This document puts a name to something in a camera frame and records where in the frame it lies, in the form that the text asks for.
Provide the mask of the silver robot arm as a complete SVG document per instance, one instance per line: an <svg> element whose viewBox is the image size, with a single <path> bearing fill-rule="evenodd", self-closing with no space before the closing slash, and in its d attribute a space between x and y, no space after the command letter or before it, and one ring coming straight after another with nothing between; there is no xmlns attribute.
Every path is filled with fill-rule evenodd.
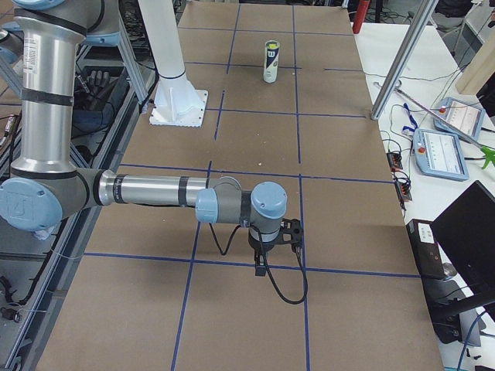
<svg viewBox="0 0 495 371"><path fill-rule="evenodd" d="M118 175L70 162L77 47L89 36L118 41L118 3L18 1L15 20L24 34L22 142L1 186L2 218L33 232L112 203L192 208L202 223L247 229L255 271L267 274L268 251L288 234L287 195L279 184L244 191L231 177Z"/></svg>

